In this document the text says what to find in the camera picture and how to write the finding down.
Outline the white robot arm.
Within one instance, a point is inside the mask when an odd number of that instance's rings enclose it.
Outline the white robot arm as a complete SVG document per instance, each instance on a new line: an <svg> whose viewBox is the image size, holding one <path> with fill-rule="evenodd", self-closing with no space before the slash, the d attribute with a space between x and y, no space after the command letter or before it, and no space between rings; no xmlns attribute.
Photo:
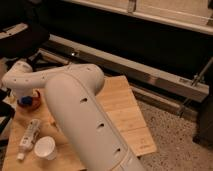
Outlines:
<svg viewBox="0 0 213 171"><path fill-rule="evenodd" d="M2 82L17 98L44 90L50 113L88 171L145 171L96 100L105 83L98 66L70 64L34 72L18 61Z"/></svg>

